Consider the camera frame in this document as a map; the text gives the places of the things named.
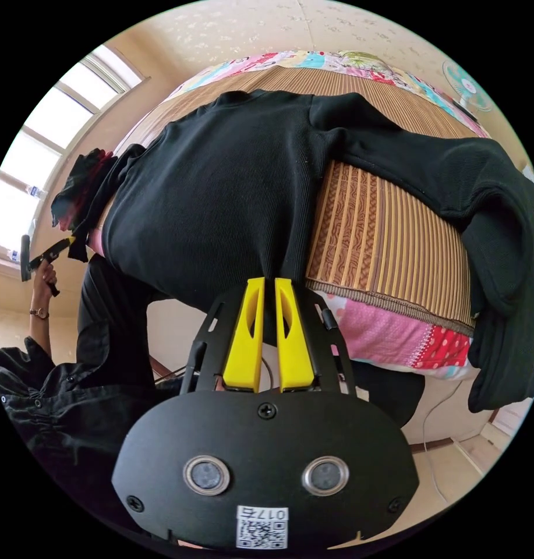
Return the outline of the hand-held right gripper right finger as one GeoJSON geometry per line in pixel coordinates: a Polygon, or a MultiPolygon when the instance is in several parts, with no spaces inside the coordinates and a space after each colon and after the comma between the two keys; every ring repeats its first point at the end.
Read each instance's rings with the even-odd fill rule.
{"type": "Polygon", "coordinates": [[[314,371],[292,281],[276,278],[274,293],[280,391],[306,390],[314,371]]]}

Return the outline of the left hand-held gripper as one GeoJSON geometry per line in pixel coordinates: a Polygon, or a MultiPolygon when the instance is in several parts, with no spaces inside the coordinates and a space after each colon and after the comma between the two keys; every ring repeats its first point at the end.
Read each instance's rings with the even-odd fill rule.
{"type": "MultiPolygon", "coordinates": [[[[45,260],[48,263],[53,263],[59,255],[70,247],[75,242],[76,238],[74,236],[69,236],[63,241],[59,241],[53,244],[50,248],[46,249],[41,255],[34,257],[29,261],[29,279],[32,275],[35,275],[40,264],[45,260]]],[[[51,285],[52,296],[59,295],[59,290],[56,287],[56,283],[51,285]]]]}

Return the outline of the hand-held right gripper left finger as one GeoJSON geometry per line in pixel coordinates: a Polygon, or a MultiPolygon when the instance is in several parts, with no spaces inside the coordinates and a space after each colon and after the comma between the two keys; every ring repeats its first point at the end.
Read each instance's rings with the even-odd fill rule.
{"type": "Polygon", "coordinates": [[[228,390],[259,390],[264,295],[264,278],[252,278],[247,281],[222,376],[228,390]]]}

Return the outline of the person's left hand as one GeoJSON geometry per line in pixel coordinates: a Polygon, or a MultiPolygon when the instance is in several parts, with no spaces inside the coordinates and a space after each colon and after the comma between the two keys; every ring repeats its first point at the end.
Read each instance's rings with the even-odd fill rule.
{"type": "Polygon", "coordinates": [[[48,309],[52,298],[51,285],[56,283],[54,266],[43,261],[37,269],[33,279],[32,309],[48,309]]]}

